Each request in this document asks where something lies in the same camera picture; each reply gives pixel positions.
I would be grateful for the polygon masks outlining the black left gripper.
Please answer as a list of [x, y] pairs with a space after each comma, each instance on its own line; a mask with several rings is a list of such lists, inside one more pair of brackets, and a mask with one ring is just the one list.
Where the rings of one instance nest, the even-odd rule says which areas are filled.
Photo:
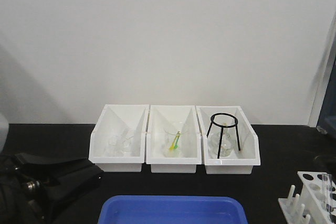
[[1, 155], [1, 220], [52, 223], [100, 186], [103, 170], [85, 157]]

